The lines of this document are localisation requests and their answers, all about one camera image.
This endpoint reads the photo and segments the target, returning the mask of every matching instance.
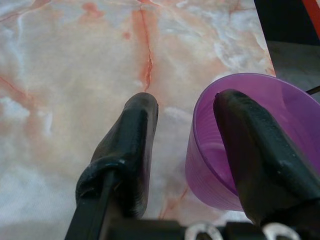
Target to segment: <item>marble surface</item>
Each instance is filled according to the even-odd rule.
[[[63,239],[75,186],[125,102],[159,103],[145,218],[244,220],[201,203],[184,161],[202,90],[274,75],[253,0],[1,0],[1,240]]]

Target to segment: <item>cup rim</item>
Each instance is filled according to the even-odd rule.
[[[233,77],[233,76],[242,76],[242,75],[250,75],[250,76],[253,76],[253,75],[256,75],[256,76],[259,76],[259,77],[265,77],[265,78],[268,78],[268,79],[272,79],[272,80],[275,80],[275,81],[279,81],[285,85],[288,85],[290,87],[293,87],[294,89],[296,89],[298,92],[304,94],[306,97],[308,97],[310,100],[312,100],[314,103],[316,103],[319,107],[320,107],[320,103],[318,103],[314,98],[311,97],[311,95],[309,95],[308,93],[306,93],[305,91],[301,90],[300,88],[286,82],[286,81],[283,81],[279,78],[276,78],[274,76],[271,76],[271,75],[267,75],[267,74],[262,74],[262,73],[252,73],[252,72],[242,72],[242,73],[234,73],[234,74],[230,74],[230,75],[227,75],[227,76],[224,76],[224,77],[221,77],[215,81],[213,81],[212,83],[210,83],[201,93],[201,95],[199,96],[196,104],[195,104],[195,107],[194,107],[194,110],[193,110],[193,115],[192,115],[192,130],[193,130],[193,136],[194,136],[194,140],[195,140],[195,144],[196,144],[196,147],[199,151],[199,153],[201,154],[201,157],[202,157],[202,160],[204,161],[204,163],[207,165],[208,169],[211,171],[211,173],[229,190],[231,191],[233,194],[235,194],[237,197],[239,196],[237,191],[232,189],[218,174],[217,172],[215,171],[215,169],[209,164],[209,160],[208,158],[205,156],[203,150],[200,148],[200,142],[199,142],[199,137],[198,137],[198,134],[197,134],[197,124],[196,124],[196,116],[197,116],[197,113],[198,113],[198,107],[202,101],[202,99],[204,98],[204,95],[207,94],[207,92],[209,91],[209,89],[211,89],[215,84],[217,84],[218,82],[220,81],[223,81],[224,79],[226,78],[230,78],[230,77]]]

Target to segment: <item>translucent purple cup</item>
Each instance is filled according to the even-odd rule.
[[[243,92],[266,108],[320,173],[320,104],[275,77],[233,74],[210,84],[193,111],[185,175],[190,189],[202,202],[218,209],[242,211],[213,111],[215,95],[226,89]]]

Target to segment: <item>gray floor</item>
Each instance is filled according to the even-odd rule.
[[[275,74],[307,91],[320,86],[320,46],[267,41]],[[320,103],[320,92],[312,97]]]

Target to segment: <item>white marble pattern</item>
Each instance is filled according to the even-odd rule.
[[[209,83],[274,75],[254,2],[142,2],[1,1],[1,240],[64,238],[78,177],[124,103],[143,91],[160,107],[145,217],[245,219],[201,203],[184,161],[193,108]]]

